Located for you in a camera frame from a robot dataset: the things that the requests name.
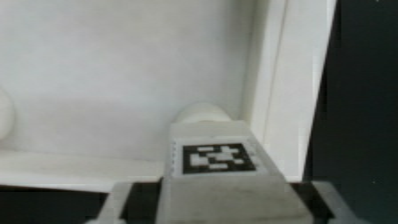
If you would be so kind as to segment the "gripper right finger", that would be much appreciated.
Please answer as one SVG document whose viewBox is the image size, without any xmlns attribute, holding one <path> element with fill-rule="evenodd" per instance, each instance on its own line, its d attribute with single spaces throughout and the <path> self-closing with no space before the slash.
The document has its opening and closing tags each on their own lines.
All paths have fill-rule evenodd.
<svg viewBox="0 0 398 224">
<path fill-rule="evenodd" d="M 312 186 L 334 215 L 327 224 L 364 224 L 364 220 L 355 216 L 332 184 L 314 181 Z"/>
</svg>

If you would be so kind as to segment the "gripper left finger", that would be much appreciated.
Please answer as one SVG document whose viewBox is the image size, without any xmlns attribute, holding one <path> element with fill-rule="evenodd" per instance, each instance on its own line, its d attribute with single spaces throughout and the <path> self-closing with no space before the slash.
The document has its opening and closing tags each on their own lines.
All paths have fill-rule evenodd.
<svg viewBox="0 0 398 224">
<path fill-rule="evenodd" d="M 121 218 L 131 191 L 131 183 L 119 182 L 110 190 L 97 217 L 83 224 L 126 224 Z"/>
</svg>

